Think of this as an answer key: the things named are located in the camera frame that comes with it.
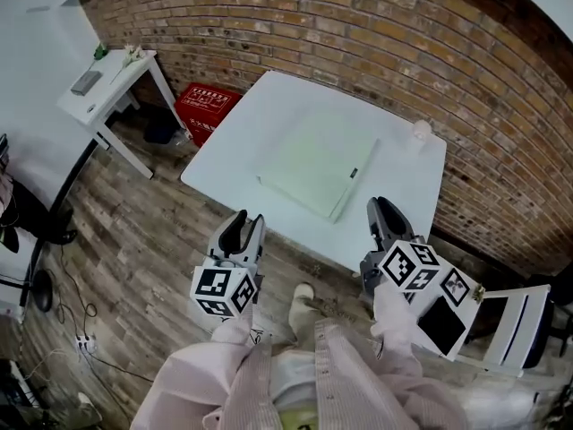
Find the small white table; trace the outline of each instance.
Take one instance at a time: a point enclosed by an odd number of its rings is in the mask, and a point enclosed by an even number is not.
[[[334,224],[259,183],[257,169],[269,148],[309,110],[347,117],[349,126],[372,129],[380,139],[362,179]],[[412,124],[342,92],[277,72],[265,73],[231,110],[181,175],[181,180],[249,218],[353,271],[375,245],[366,203],[390,199],[416,234],[428,237],[440,191],[446,143],[429,136],[413,152]]]
[[[90,68],[90,70],[101,72],[102,76],[85,96],[77,96],[68,89],[57,101],[57,105],[63,111],[73,116],[77,122],[81,123],[82,127],[102,147],[107,150],[109,145],[113,146],[146,178],[151,178],[153,173],[111,132],[106,126],[106,118],[118,100],[124,97],[127,97],[135,108],[139,108],[139,104],[129,89],[149,70],[175,119],[184,128],[183,123],[175,112],[175,97],[169,89],[163,73],[159,70],[155,55],[155,51],[146,51],[146,56],[143,59],[128,65],[127,68],[118,74],[122,68],[125,51],[113,49],[107,53],[107,56],[95,62]]]

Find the person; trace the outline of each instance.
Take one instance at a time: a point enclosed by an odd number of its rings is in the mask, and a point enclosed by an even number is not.
[[[72,211],[58,219],[24,185],[0,171],[0,242],[12,252],[18,252],[15,228],[21,228],[38,239],[66,245],[77,236],[76,230],[66,231]]]
[[[412,352],[415,318],[385,282],[375,289],[372,344],[309,306],[314,291],[296,287],[288,321],[297,345],[271,356],[268,343],[247,347],[252,306],[214,330],[211,341],[171,355],[132,430],[373,430],[468,428],[455,397],[423,377]]]

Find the black cable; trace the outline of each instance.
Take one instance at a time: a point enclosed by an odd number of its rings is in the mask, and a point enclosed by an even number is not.
[[[106,390],[107,394],[111,397],[111,399],[115,402],[115,404],[117,405],[118,408],[121,409],[122,413],[124,413],[125,419],[127,420],[127,427],[129,428],[132,424],[132,421],[130,420],[129,416],[127,416],[127,413],[125,412],[124,407],[119,403],[119,401],[117,400],[117,398],[115,397],[115,394],[109,390],[106,385],[104,384],[104,382],[100,379],[100,377],[98,376],[98,374],[96,373],[96,370],[93,369],[93,366],[91,365],[90,361],[88,360],[88,358],[86,357],[86,355],[83,353],[83,348],[80,347],[80,352],[81,355],[86,359],[86,362],[88,363],[88,366],[90,367],[91,372],[93,373],[93,375],[96,377],[96,379],[98,380],[98,382],[100,383],[100,385]]]
[[[60,286],[56,283],[56,276],[54,275],[52,270],[48,269],[47,272],[49,272],[51,274],[52,280],[54,281],[54,284],[56,285],[56,293],[57,293],[57,298],[58,298],[58,303],[56,306],[56,318],[62,325],[64,325],[65,324],[65,311],[64,311],[64,309],[67,309],[67,311],[72,316],[73,331],[75,333],[76,340],[78,340],[79,339],[78,323],[75,321],[75,315],[73,314],[73,310],[70,306],[65,305],[62,302],[62,293],[60,292]]]
[[[98,316],[98,309],[96,305],[93,303],[84,304],[83,299],[81,298],[80,286],[78,282],[72,277],[72,274],[68,272],[68,270],[64,266],[64,246],[60,245],[60,266],[62,266],[62,270],[65,272],[65,275],[68,276],[75,286],[75,290],[78,293],[78,298],[80,299],[81,307],[83,308],[83,335],[88,337],[88,333],[86,332],[86,321],[89,318],[95,318]]]
[[[15,280],[16,282],[26,282],[28,279],[16,279],[15,277],[10,277],[5,274],[0,273],[0,277],[4,277],[5,279]]]
[[[102,360],[101,358],[97,358],[96,356],[94,356],[94,355],[91,354],[90,352],[88,352],[88,355],[89,355],[90,357],[92,357],[94,360],[98,360],[99,362],[103,363],[104,365],[111,366],[112,368],[115,368],[116,370],[121,371],[122,373],[131,374],[132,376],[139,377],[140,379],[143,379],[143,381],[147,381],[148,383],[153,383],[153,380],[152,380],[152,379],[148,379],[148,378],[145,377],[145,376],[141,376],[141,375],[139,375],[139,374],[132,373],[131,371],[127,371],[127,370],[125,370],[125,369],[123,369],[123,368],[120,368],[119,366],[112,365],[111,363],[108,363],[107,361]]]

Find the hand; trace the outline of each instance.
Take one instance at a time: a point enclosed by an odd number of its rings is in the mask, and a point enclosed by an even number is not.
[[[375,337],[399,337],[410,341],[416,324],[416,318],[410,312],[406,299],[388,280],[382,282],[374,290],[374,319],[376,323],[371,328]]]

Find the light green cloth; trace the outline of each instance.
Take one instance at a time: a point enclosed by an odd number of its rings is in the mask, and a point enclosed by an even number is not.
[[[261,183],[335,222],[375,143],[345,116],[309,113],[269,155]]]
[[[290,409],[278,413],[284,430],[318,430],[319,411],[314,406]]]

